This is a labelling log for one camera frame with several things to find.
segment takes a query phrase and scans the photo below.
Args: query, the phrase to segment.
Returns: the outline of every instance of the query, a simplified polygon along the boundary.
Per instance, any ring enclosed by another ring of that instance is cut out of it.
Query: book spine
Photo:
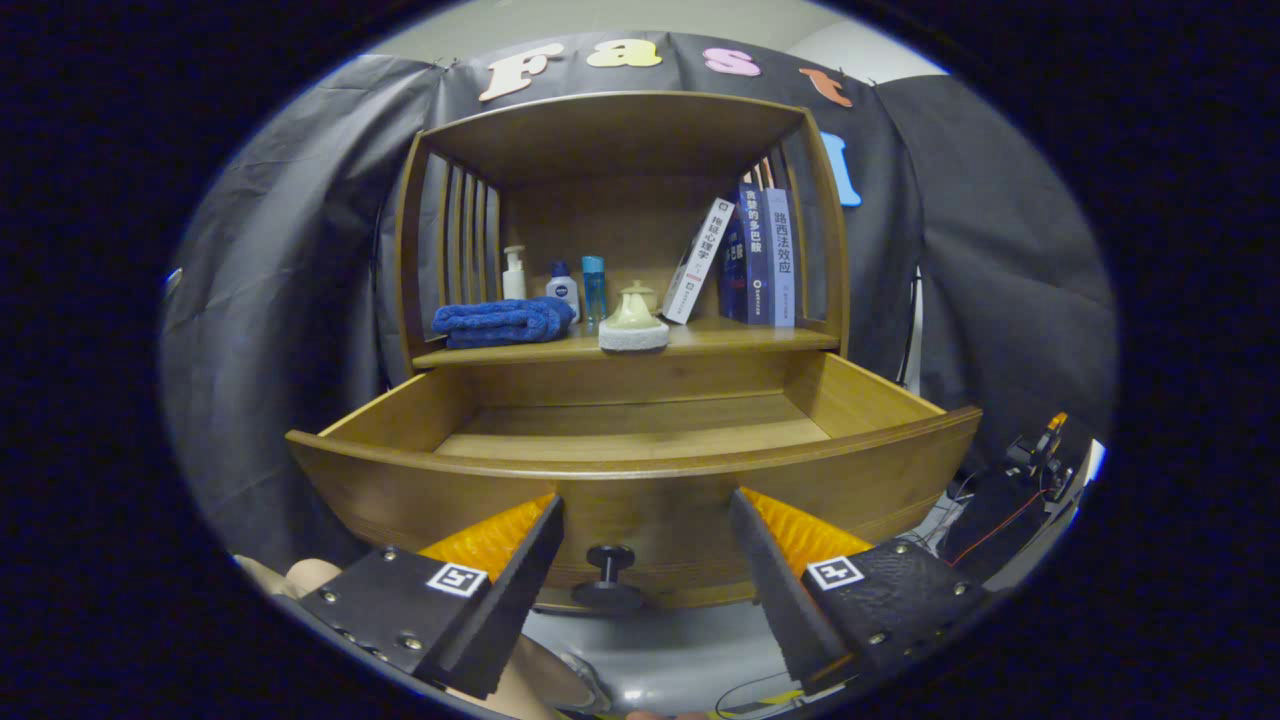
[[[764,191],[764,206],[768,211],[769,228],[773,231],[773,324],[794,328],[795,316],[795,247],[791,237],[791,208],[787,205],[787,191],[769,188]]]
[[[724,240],[721,241],[721,245],[723,246],[719,274],[721,315],[745,323],[746,269],[744,261],[746,260],[746,247],[742,245],[742,227],[736,213],[728,229],[724,231]]]
[[[673,323],[684,324],[689,322],[689,314],[698,300],[698,292],[707,281],[707,273],[712,269],[712,260],[719,241],[724,237],[724,228],[733,217],[733,204],[717,197],[712,201],[712,208],[703,220],[703,227],[694,237],[689,249],[687,264],[676,270],[672,278],[672,287],[667,291],[667,300],[663,304],[662,314]]]
[[[773,324],[773,293],[769,290],[769,249],[767,247],[768,223],[764,220],[763,193],[754,186],[742,187],[744,217],[746,234],[746,324]]]

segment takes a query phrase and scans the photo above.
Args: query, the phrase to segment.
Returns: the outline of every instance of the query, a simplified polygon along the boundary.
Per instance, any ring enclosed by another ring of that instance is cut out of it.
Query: black knob
[[[630,547],[598,544],[586,551],[586,561],[600,569],[600,579],[575,585],[571,593],[575,602],[614,612],[644,606],[644,593],[618,582],[618,573],[635,565],[636,553]]]

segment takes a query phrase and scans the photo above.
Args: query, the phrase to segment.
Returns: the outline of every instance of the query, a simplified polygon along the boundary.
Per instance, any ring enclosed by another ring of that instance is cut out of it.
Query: ceiling
[[[436,12],[369,53],[451,63],[530,40],[609,29],[709,35],[786,53],[847,19],[805,0],[468,0]]]

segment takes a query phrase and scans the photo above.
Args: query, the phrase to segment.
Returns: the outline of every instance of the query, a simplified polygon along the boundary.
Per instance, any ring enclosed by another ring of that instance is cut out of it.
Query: yellow letter
[[[588,65],[596,68],[650,68],[662,61],[658,46],[648,40],[611,40],[595,46],[598,50],[586,59]]]
[[[489,90],[480,95],[480,101],[493,100],[508,92],[529,87],[534,81],[524,77],[524,74],[536,76],[545,70],[547,56],[559,55],[563,51],[563,45],[552,42],[550,45],[543,45],[520,55],[512,55],[511,58],[495,61],[489,65],[489,69],[493,70],[493,78],[489,81]]]

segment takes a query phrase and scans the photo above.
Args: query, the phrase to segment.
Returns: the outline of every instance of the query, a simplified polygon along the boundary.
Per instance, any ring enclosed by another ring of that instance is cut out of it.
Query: blue letter
[[[863,199],[854,191],[854,183],[849,179],[849,165],[845,164],[845,141],[824,132],[822,133],[822,143],[827,146],[831,174],[836,176],[836,192],[840,195],[840,204],[845,208],[861,205]]]

